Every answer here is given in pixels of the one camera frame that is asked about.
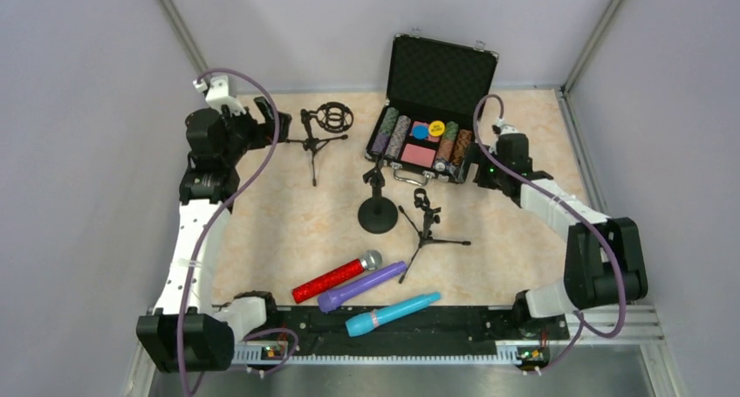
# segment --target silver handle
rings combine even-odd
[[[404,181],[406,183],[411,183],[414,186],[427,186],[427,183],[429,183],[429,179],[431,179],[431,176],[429,174],[425,174],[424,181],[415,181],[414,179],[409,179],[407,177],[398,176],[399,170],[401,170],[400,167],[394,166],[394,179],[396,181]]]

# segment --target gray floor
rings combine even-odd
[[[206,375],[200,397],[482,397],[482,396],[652,396],[637,346],[580,347],[557,369],[540,378],[491,366],[289,366],[260,380],[229,372]],[[177,374],[157,374],[151,397],[182,395]]]

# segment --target blue chip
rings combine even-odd
[[[417,125],[411,130],[411,135],[417,140],[424,140],[429,137],[429,128],[426,125]]]

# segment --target white wall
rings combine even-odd
[[[573,93],[690,395],[737,395],[740,3],[626,0]]]
[[[113,396],[199,104],[155,0],[0,0],[0,394]]]
[[[499,52],[497,86],[560,85],[609,0],[175,0],[211,66],[269,89],[385,88],[395,33]]]

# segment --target purple microphone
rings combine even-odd
[[[319,309],[322,312],[334,311],[349,298],[356,297],[361,293],[386,282],[388,279],[396,277],[406,271],[406,262],[396,262],[389,264],[383,269],[358,279],[351,284],[334,288],[319,295]]]

